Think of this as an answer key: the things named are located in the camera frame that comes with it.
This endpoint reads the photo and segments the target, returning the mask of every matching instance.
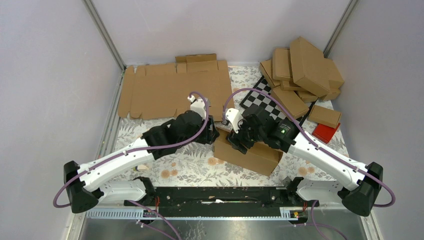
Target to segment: red object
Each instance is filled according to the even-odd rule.
[[[328,144],[331,138],[336,133],[339,126],[340,126],[340,122],[338,123],[336,128],[332,128],[332,127],[319,123],[318,126],[316,126],[315,130],[313,131],[312,136],[323,141],[325,144]]]

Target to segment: black and white checkerboard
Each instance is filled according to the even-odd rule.
[[[262,76],[257,83],[253,86],[254,89],[261,90],[262,92],[268,93],[268,95],[271,95],[271,87],[268,85],[267,80]],[[269,98],[265,97],[262,94],[259,94],[255,91],[249,91],[246,95],[246,97],[241,101],[240,106],[244,109],[247,109],[251,105],[257,105],[259,107],[264,108],[267,112],[269,112],[269,115],[278,121],[281,121],[286,118],[286,116],[283,114],[283,112],[280,111],[277,104],[273,101],[271,101]],[[297,120],[300,122],[300,125],[303,124],[307,116],[309,115],[309,112],[303,116],[299,117]]]

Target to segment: patterned table surface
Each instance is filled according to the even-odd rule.
[[[251,88],[262,76],[259,67],[229,67],[232,91],[240,88]],[[235,107],[247,95],[240,92],[234,97]],[[331,101],[317,101],[318,106],[333,109]],[[115,151],[135,141],[142,133],[151,127],[160,125],[170,118],[152,120],[122,118],[119,123],[119,132],[116,138]],[[317,124],[306,120],[303,129],[312,133]],[[340,129],[328,144],[339,153],[348,156],[348,151]],[[268,177],[244,169],[240,166],[215,158],[213,146],[191,143],[177,150],[175,154],[164,156],[154,162],[147,163],[145,169],[134,171],[129,169],[113,178],[119,181],[129,181],[136,177],[148,177],[156,187],[238,187],[238,186],[282,186],[282,180],[305,177],[311,180],[334,180],[330,175],[314,166],[310,162],[284,154],[278,166]]]

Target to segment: small cardboard box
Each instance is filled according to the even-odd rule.
[[[337,125],[340,122],[342,113],[339,111],[334,111],[322,106],[314,105],[309,114],[309,121],[316,122],[319,124],[324,124],[332,128],[337,128]]]
[[[330,88],[330,93],[322,96],[320,99],[322,101],[333,100],[336,99],[340,95],[340,90],[337,88]]]
[[[321,50],[299,37],[290,43],[290,60],[295,84],[317,97],[330,92],[328,68]]]
[[[271,96],[285,107],[295,119],[302,117],[309,110],[308,106],[294,91],[284,91],[276,87],[271,91]]]
[[[296,94],[304,103],[312,103],[318,99],[317,96],[308,91],[296,91]]]
[[[213,156],[228,163],[270,176],[283,156],[282,152],[258,142],[248,149],[246,154],[243,154],[227,141],[227,131],[219,128],[218,132],[219,137],[213,143]]]
[[[268,82],[269,86],[273,89],[275,87],[278,87],[280,85],[280,81],[275,80],[273,78],[273,63],[272,60],[266,60],[260,63],[259,69],[262,75],[265,77],[266,81]]]
[[[275,80],[293,82],[290,50],[277,47],[272,53],[272,77]]]
[[[303,87],[291,81],[281,81],[280,88],[285,91],[306,91]]]
[[[343,80],[343,77],[337,69],[336,64],[333,60],[328,58],[324,58],[324,64],[328,69],[328,84],[330,88],[339,89],[345,83],[345,80]]]
[[[118,116],[155,119],[175,117],[190,109],[192,91],[210,101],[209,113],[222,120],[223,105],[231,89],[227,61],[216,54],[176,56],[176,63],[130,66],[123,77]],[[229,108],[234,108],[231,100]]]

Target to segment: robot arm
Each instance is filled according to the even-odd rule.
[[[152,127],[144,132],[142,137],[120,150],[81,165],[74,161],[66,163],[63,167],[65,183],[77,174],[87,171],[87,174],[80,176],[66,188],[72,212],[85,212],[98,203],[116,203],[124,200],[139,201],[145,198],[149,194],[149,190],[153,188],[150,181],[144,181],[143,178],[133,181],[113,181],[111,179],[124,170],[175,153],[182,145],[163,149],[148,148],[176,144],[187,140],[201,129],[206,118],[208,118],[207,125],[194,142],[212,144],[219,133],[215,129],[213,118],[206,116],[205,103],[194,97],[189,97],[189,101],[192,102],[189,111],[178,115],[176,119]],[[114,159],[89,170],[94,165],[110,158]]]
[[[276,122],[263,108],[252,105],[243,114],[237,109],[226,111],[226,118],[231,123],[233,131],[227,140],[234,149],[246,153],[255,142],[264,142],[273,149],[310,161],[335,178],[335,181],[313,181],[296,177],[293,181],[286,180],[287,189],[296,193],[304,201],[319,200],[320,203],[341,203],[350,211],[368,216],[381,186],[358,172],[361,169],[382,180],[383,168],[373,162],[365,165],[346,157],[318,141],[309,133],[309,138],[318,144],[314,147],[296,126],[287,118]],[[328,156],[319,148],[326,149],[343,161],[357,167],[352,170],[341,162]]]

